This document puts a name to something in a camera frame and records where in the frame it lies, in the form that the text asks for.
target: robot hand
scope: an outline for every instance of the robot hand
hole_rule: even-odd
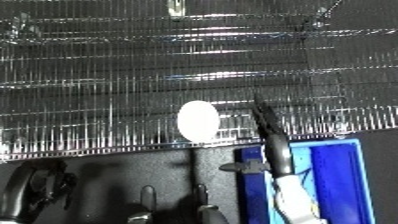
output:
[[[327,224],[318,217],[318,208],[302,187],[296,175],[275,179],[275,202],[279,213],[289,224]]]
[[[62,160],[24,162],[12,174],[0,203],[0,224],[31,224],[43,209],[61,198],[65,209],[77,183],[72,173],[65,173]]]

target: metal wire grid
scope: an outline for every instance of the metal wire grid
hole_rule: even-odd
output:
[[[395,128],[397,7],[344,1],[305,28],[334,3],[187,1],[175,22],[154,0],[1,0],[3,159],[194,147],[191,100],[221,116],[202,146],[256,142],[253,93],[292,138]]]

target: wire rack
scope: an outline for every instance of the wire rack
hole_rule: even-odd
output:
[[[398,2],[0,0],[3,160],[194,147],[177,112],[211,102],[203,147],[258,141],[253,94],[294,139],[396,128]]]

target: white ball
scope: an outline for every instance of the white ball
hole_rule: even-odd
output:
[[[208,102],[191,101],[181,107],[177,126],[182,136],[194,143],[210,142],[220,127],[220,116]]]

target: dark background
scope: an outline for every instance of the dark background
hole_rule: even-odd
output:
[[[398,223],[397,136],[398,131],[350,136],[362,142],[377,223]],[[66,212],[60,203],[49,207],[37,223],[126,223],[127,217],[139,209],[139,192],[145,185],[157,190],[158,223],[191,223],[190,195],[195,182],[208,186],[210,202],[220,206],[231,224],[244,223],[239,218],[236,177],[218,170],[233,160],[233,151],[166,150],[69,159],[68,170],[80,177],[75,200]],[[15,167],[0,166],[0,188],[4,188]]]

